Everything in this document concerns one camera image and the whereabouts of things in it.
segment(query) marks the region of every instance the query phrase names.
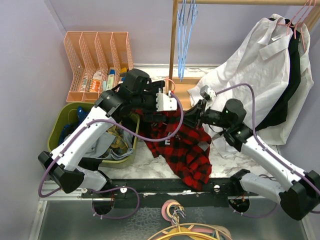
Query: pink hanger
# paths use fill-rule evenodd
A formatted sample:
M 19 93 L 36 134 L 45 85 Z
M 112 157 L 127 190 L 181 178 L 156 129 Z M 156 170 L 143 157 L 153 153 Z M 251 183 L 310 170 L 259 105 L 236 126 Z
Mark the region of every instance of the pink hanger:
M 304 40 L 304 33 L 302 31 L 302 26 L 305 23 L 306 18 L 309 16 L 309 14 L 311 13 L 311 11 L 309 12 L 309 14 L 305 17 L 305 19 L 301 21 L 301 19 L 305 16 L 305 14 L 307 13 L 307 11 L 309 10 L 311 4 L 312 4 L 312 0 L 306 0 L 305 4 L 302 6 L 302 8 L 296 13 L 296 15 L 294 15 L 294 17 L 291 19 L 290 22 L 288 22 L 287 24 L 282 24 L 282 23 L 278 23 L 281 26 L 287 26 L 287 34 L 289 34 L 289 28 L 291 27 L 291 24 L 293 24 L 293 21 L 295 20 L 295 18 L 297 17 L 297 15 L 304 9 L 304 7 L 309 3 L 309 6 L 307 7 L 306 11 L 303 13 L 303 15 L 299 18 L 299 20 L 297 21 L 297 23 L 294 26 L 293 29 L 293 33 L 294 33 L 294 39 L 297 38 L 297 28 L 300 27 L 300 31 L 301 31 L 301 38 L 302 38 L 302 44 L 303 44 L 303 49 L 304 52 L 306 52 L 306 46 L 305 46 L 305 40 Z M 312 7 L 312 9 L 316 6 L 317 4 L 317 0 L 314 0 L 314 5 Z

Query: wire hanger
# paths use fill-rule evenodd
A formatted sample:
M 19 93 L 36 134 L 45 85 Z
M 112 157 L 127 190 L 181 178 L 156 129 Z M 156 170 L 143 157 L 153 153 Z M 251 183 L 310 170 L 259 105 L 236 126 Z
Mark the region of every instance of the wire hanger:
M 183 0 L 180 13 L 179 13 L 179 10 L 177 11 L 177 19 L 178 19 L 178 76 L 179 76 L 181 82 L 182 82 L 182 79 L 184 78 L 190 36 L 191 36 L 192 29 L 193 29 L 193 26 L 195 24 L 195 21 L 196 21 L 197 15 L 198 15 L 198 7 L 197 7 L 198 5 L 196 4 L 196 0 L 190 1 L 187 18 L 186 18 L 186 5 L 187 5 L 187 0 Z M 186 38 L 189 18 L 191 20 L 191 23 L 190 23 L 190 27 L 189 27 L 188 37 Z

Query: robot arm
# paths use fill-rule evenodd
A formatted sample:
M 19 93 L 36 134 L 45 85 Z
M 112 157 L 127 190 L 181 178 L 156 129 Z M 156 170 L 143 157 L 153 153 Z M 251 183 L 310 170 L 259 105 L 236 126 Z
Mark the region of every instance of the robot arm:
M 163 93 L 164 86 L 164 81 L 151 82 L 147 73 L 132 69 L 127 73 L 125 83 L 103 92 L 68 139 L 51 153 L 43 151 L 38 156 L 39 161 L 47 169 L 58 158 L 49 174 L 65 193 L 77 188 L 101 190 L 109 178 L 98 168 L 80 167 L 84 154 L 106 130 L 134 109 L 143 109 L 146 116 L 151 116 L 151 121 L 157 117 L 154 112 L 177 110 L 177 100 Z
M 205 86 L 200 93 L 203 100 L 185 113 L 185 121 L 195 128 L 202 123 L 223 128 L 221 134 L 229 145 L 254 159 L 277 180 L 271 181 L 243 169 L 230 178 L 239 194 L 251 192 L 271 199 L 296 220 L 301 220 L 320 203 L 319 194 L 306 182 L 307 179 L 320 189 L 319 174 L 295 166 L 268 147 L 259 136 L 254 136 L 243 123 L 247 113 L 239 100 L 229 99 L 220 112 L 206 106 L 206 102 L 215 97 L 212 89 Z

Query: screw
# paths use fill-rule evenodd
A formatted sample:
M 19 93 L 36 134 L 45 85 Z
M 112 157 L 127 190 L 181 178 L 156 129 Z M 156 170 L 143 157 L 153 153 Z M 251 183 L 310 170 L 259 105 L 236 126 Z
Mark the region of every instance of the screw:
M 127 189 L 126 189 L 125 187 L 120 188 L 120 192 L 123 193 L 123 194 L 125 194 L 125 193 L 127 192 Z
M 220 186 L 219 185 L 214 185 L 213 190 L 218 193 L 220 191 Z

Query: small box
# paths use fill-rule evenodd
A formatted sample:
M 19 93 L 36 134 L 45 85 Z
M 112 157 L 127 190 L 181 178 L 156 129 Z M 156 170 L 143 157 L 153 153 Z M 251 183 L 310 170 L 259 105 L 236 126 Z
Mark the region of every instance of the small box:
M 97 93 L 97 92 L 99 92 L 99 88 L 100 88 L 100 81 L 97 79 L 92 79 L 91 83 L 90 83 L 89 92 L 90 93 Z
M 115 75 L 114 74 L 110 74 L 108 76 L 108 81 L 106 83 L 106 89 L 110 90 L 114 87 L 114 80 L 115 80 Z

